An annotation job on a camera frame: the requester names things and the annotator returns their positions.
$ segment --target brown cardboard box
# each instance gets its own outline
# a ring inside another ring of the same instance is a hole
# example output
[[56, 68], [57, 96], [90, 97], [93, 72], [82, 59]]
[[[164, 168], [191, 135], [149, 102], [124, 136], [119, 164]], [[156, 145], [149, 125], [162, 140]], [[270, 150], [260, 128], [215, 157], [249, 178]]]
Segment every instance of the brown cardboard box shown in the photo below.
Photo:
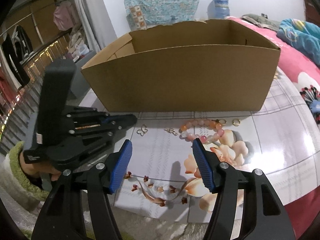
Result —
[[280, 49], [231, 20], [127, 33], [82, 73], [111, 112], [258, 111]]

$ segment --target water bottle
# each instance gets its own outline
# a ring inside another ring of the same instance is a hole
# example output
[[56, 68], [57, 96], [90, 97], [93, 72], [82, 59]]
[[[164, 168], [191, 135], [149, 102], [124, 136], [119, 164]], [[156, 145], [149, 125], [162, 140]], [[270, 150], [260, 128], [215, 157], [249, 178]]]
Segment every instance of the water bottle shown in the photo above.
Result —
[[227, 16], [230, 16], [229, 0], [212, 0], [208, 6], [209, 19], [224, 19]]

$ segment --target blue gripper pad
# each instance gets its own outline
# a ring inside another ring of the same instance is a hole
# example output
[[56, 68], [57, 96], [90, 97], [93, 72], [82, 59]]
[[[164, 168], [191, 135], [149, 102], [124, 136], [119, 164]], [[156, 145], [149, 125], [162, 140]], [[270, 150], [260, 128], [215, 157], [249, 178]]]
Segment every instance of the blue gripper pad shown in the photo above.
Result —
[[120, 187], [123, 180], [123, 176], [127, 171], [129, 161], [132, 156], [132, 142], [130, 140], [125, 140], [120, 151], [120, 157], [110, 176], [109, 192], [113, 194]]
[[193, 140], [192, 151], [196, 159], [196, 163], [198, 165], [203, 184], [206, 188], [209, 189], [210, 192], [212, 192], [216, 187], [213, 182], [212, 170], [208, 164], [207, 159], [204, 156], [204, 152], [206, 152], [206, 150], [204, 149], [201, 141], [198, 138]]

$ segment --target gold ring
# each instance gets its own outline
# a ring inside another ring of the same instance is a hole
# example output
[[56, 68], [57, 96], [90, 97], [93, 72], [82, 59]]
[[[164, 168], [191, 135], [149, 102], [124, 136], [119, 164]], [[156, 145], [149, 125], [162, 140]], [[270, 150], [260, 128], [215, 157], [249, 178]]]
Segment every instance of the gold ring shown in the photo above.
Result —
[[240, 125], [240, 119], [233, 119], [232, 120], [232, 124], [234, 125], [234, 126], [239, 126]]
[[222, 124], [222, 125], [225, 125], [227, 123], [227, 121], [225, 119], [220, 119], [219, 123]]

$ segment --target curtain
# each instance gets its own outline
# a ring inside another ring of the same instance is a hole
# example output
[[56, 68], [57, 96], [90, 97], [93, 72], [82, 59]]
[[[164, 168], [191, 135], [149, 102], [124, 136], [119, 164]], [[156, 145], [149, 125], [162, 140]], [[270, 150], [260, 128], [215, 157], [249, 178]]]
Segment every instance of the curtain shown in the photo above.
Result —
[[89, 49], [99, 52], [117, 39], [103, 0], [75, 0]]

